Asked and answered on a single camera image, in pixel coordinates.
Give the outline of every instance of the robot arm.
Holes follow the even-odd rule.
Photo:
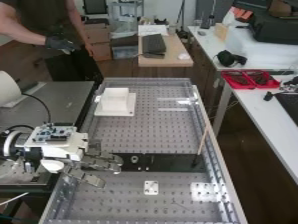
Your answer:
[[[27,172],[43,165],[51,173],[63,172],[97,188],[104,188],[105,181],[84,169],[121,172],[123,159],[101,152],[100,142],[89,144],[88,134],[77,133],[71,124],[44,124],[31,134],[12,130],[0,139],[0,155],[21,159]]]

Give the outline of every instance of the white box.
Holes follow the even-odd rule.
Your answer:
[[[103,111],[128,111],[128,88],[107,88],[101,97]]]

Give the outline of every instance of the optical breadboard table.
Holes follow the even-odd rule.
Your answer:
[[[197,88],[189,79],[105,79],[105,88],[129,88],[137,94],[134,117],[95,117],[91,107],[83,131],[101,150],[140,158],[125,160],[123,173],[92,171],[107,181],[97,189],[61,176],[40,224],[248,223],[212,131]],[[205,127],[209,128],[200,157],[204,169],[160,172],[154,165],[172,157],[196,158]],[[149,157],[142,166],[144,157]],[[146,195],[145,181],[158,183],[158,194]]]

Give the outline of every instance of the black glove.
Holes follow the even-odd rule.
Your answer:
[[[75,50],[80,50],[81,48],[73,44],[71,41],[67,39],[60,39],[56,36],[47,37],[45,39],[45,47],[49,49],[56,49],[67,52],[73,52]]]

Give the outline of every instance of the monitor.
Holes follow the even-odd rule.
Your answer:
[[[108,14],[107,0],[84,0],[84,10],[87,15]]]

